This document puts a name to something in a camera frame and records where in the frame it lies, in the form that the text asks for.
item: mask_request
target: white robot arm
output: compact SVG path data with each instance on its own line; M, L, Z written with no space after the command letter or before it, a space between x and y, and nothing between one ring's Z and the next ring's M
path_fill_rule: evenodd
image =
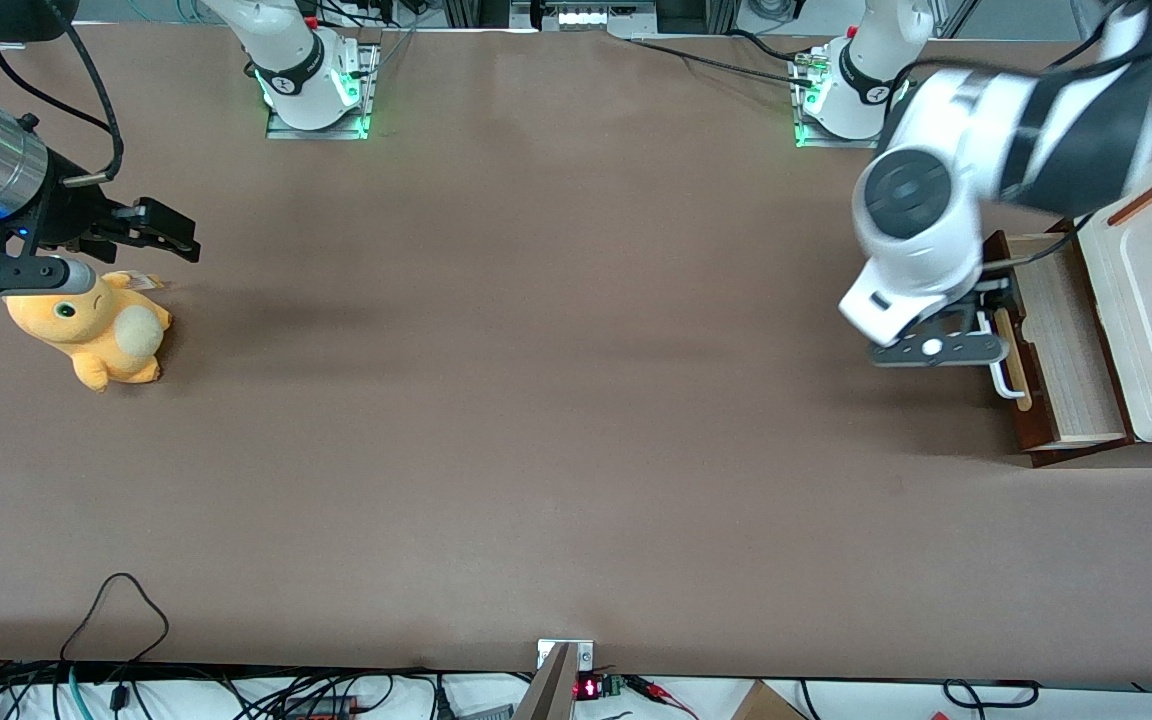
M265 101L288 126L313 131L362 101L358 41L311 31L296 0L204 0L252 59Z
M893 111L856 183L869 260L838 309L893 346L977 283L979 200L1084 215L1128 192L1149 158L1152 0L1112 6L1085 68L942 69Z
M847 141L877 136L893 79L923 52L934 24L929 0L865 0L855 36L824 46L827 66L836 70L808 96L804 113Z
M294 0L207 3L242 40L266 103L290 128L329 127L364 103L357 41L326 28L311 31ZM70 24L77 6L77 0L0 0L0 41L68 35L105 100L99 74ZM147 197L131 206L106 199L99 184L114 177L122 154L108 105L106 113L108 122L89 119L115 138L115 160L90 174L45 145L35 132L37 118L0 109L0 295L86 291L94 282L90 266L36 255L60 247L106 263L115 258L114 243L160 247L198 260L192 220ZM9 253L12 238L23 241L24 251Z

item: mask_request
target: connector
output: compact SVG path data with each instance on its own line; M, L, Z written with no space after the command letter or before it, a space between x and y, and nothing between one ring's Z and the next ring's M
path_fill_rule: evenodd
M642 679L641 675L623 675L623 679L626 679L626 687L630 688L631 691L639 694L651 702L659 702L660 705L668 705L668 703L664 700L662 688L660 688L660 685L649 683L649 681Z
M456 711L452 710L452 702L447 700L444 685L434 690L434 707L438 708L438 720L457 720Z
M127 707L128 702L127 685L120 684L114 688L113 692L109 694L109 710L113 710L114 712L119 712L120 710L123 710L123 707Z

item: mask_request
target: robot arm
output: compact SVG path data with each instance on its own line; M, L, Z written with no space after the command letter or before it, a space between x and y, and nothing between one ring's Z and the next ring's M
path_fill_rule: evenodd
M296 0L204 0L252 59L265 101L288 126L313 131L362 101L358 41L311 31Z
M266 103L287 126L320 129L361 105L358 46L329 29L311 31L294 0L209 0L252 59ZM44 41L67 32L77 0L0 0L0 41ZM78 165L50 150L37 119L0 109L0 295L79 293L86 264L36 256L59 247L114 262L114 243L160 247L197 262L194 222L160 202L106 199ZM24 243L9 255L13 237Z
M893 111L856 183L869 260L838 306L892 346L977 283L978 200L1092 213L1128 192L1151 156L1152 0L1112 9L1087 68L940 70Z

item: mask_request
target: black strap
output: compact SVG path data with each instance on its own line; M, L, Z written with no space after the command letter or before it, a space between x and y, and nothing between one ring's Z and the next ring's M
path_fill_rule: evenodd
M314 46L310 50L310 54L305 55L305 59L296 63L296 67L271 70L252 63L252 68L259 74L265 85L276 94L301 94L305 81L312 78L323 67L325 55L323 38L314 35Z
M887 103L887 96L892 91L890 82L869 77L859 68L856 68L851 61L850 43L842 46L842 53L838 53L838 67L842 69L842 79L847 81L847 85L856 88L856 94L861 96L862 103L865 105Z
M1002 164L1002 177L998 181L998 196L1002 200L1016 200L1024 190L1021 184L1025 181L1029 160L1034 156L1038 137L1043 135L1044 124L1047 124L1052 105L1056 104L1060 91L1066 85L1067 77L1039 78L1034 83L1034 91L1030 92L1025 108L1020 112L1016 129L1011 131L1011 146L1007 149L1007 159Z

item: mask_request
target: metal cylinder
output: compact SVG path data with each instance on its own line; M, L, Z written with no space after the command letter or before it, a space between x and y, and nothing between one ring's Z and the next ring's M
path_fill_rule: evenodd
M23 209L47 174L47 146L0 109L0 219Z

